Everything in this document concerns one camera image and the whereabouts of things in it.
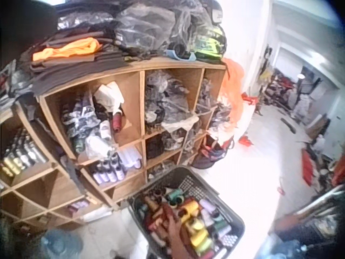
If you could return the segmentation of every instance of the tile floor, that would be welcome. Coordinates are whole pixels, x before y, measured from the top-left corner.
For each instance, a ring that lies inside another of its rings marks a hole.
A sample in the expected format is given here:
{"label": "tile floor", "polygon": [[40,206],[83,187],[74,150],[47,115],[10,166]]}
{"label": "tile floor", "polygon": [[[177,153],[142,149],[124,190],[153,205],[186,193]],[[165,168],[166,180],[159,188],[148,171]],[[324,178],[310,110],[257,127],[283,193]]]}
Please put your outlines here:
{"label": "tile floor", "polygon": [[[229,259],[252,259],[265,240],[272,221],[309,202],[315,193],[302,179],[302,141],[308,137],[294,122],[296,134],[277,108],[264,106],[248,128],[252,147],[236,145],[225,159],[208,170],[194,171],[220,193],[245,222],[245,234]],[[281,185],[285,196],[277,192]],[[147,241],[128,209],[95,221],[76,232],[84,241],[83,259],[108,259],[113,249],[128,259],[146,258]]]}

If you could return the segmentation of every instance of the wooden cubby shelf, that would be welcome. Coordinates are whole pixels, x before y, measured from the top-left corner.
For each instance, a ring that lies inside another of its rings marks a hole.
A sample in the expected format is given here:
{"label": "wooden cubby shelf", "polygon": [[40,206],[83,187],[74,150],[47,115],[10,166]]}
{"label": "wooden cubby shelf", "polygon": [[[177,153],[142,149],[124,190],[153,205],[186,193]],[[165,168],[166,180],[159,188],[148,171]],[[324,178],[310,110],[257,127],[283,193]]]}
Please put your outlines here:
{"label": "wooden cubby shelf", "polygon": [[[84,224],[80,218],[101,206],[108,205],[118,209],[117,203],[129,197],[147,183],[147,170],[166,160],[173,160],[176,165],[191,162],[209,127],[210,119],[216,107],[209,112],[198,114],[202,121],[202,132],[197,134],[193,152],[187,158],[183,157],[184,145],[174,151],[164,151],[160,156],[146,158],[146,141],[165,131],[159,127],[147,133],[144,122],[144,96],[146,77],[155,70],[166,70],[172,76],[182,81],[189,90],[187,101],[189,111],[195,113],[198,96],[203,78],[211,80],[213,88],[211,95],[217,99],[223,77],[226,73],[224,65],[214,65],[203,62],[181,62],[169,58],[153,58],[142,62],[132,62],[127,67],[108,70],[101,73],[91,73],[38,96],[38,115],[46,122],[55,137],[55,141],[35,120],[29,120],[27,110],[22,101],[16,102],[12,109],[6,110],[1,117],[2,151],[9,139],[13,137],[14,129],[19,126],[26,128],[32,140],[47,157],[47,163],[38,163],[26,171],[9,178],[1,172],[0,182],[4,189],[0,193],[1,213],[14,220],[15,228],[30,227],[30,232],[37,233],[45,229],[59,227],[75,229]],[[92,177],[91,166],[99,161],[89,159],[85,152],[77,154],[66,134],[61,122],[61,106],[68,96],[76,91],[91,91],[94,93],[101,84],[115,81],[124,97],[121,105],[123,110],[122,130],[114,134],[114,140],[119,150],[136,147],[142,155],[142,168],[130,169],[126,178],[120,182],[98,185]],[[77,175],[84,187],[79,190],[70,179],[69,173],[60,163],[60,155],[56,146],[60,145],[65,154],[77,167]],[[71,213],[67,206],[81,199],[91,198],[96,204]]]}

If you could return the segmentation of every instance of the helmet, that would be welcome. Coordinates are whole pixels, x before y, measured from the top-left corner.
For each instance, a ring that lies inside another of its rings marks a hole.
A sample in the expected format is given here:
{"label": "helmet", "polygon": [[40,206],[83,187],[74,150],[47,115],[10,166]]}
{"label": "helmet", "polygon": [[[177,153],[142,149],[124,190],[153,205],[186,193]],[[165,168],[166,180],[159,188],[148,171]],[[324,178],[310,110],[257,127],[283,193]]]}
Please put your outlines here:
{"label": "helmet", "polygon": [[198,59],[221,59],[226,51],[226,37],[222,27],[201,26],[197,29],[194,52]]}

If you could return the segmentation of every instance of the ceiling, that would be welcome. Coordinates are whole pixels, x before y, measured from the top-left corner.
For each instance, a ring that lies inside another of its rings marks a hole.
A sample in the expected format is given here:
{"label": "ceiling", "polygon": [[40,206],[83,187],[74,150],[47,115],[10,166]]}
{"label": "ceiling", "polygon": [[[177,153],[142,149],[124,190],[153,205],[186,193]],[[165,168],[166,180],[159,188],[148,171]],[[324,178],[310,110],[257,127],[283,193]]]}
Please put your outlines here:
{"label": "ceiling", "polygon": [[272,13],[281,46],[345,86],[345,33],[332,7],[322,0],[274,0]]}

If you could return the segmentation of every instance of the black plastic basket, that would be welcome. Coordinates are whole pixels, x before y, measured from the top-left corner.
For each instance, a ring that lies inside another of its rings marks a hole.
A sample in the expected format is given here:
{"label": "black plastic basket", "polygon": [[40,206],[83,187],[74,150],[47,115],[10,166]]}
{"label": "black plastic basket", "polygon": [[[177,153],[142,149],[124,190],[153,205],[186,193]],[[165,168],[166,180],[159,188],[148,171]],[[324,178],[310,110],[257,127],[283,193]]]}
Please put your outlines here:
{"label": "black plastic basket", "polygon": [[198,201],[200,199],[207,198],[218,208],[219,212],[232,227],[231,232],[221,240],[222,245],[227,248],[227,254],[224,256],[224,258],[227,258],[243,236],[245,229],[244,223],[242,219],[218,197],[218,193],[209,186],[204,179],[195,174],[191,168],[184,166],[178,166],[172,169],[170,172],[162,175],[153,182],[150,182],[140,189],[139,192],[128,198],[129,212],[138,225],[140,231],[142,231],[143,235],[147,239],[151,251],[162,259],[171,258],[170,255],[166,254],[165,249],[162,249],[146,231],[139,214],[139,208],[142,206],[141,198],[143,197],[143,194],[147,194],[151,190],[155,190],[160,187],[169,187],[173,189],[179,188],[184,194],[192,196]]}

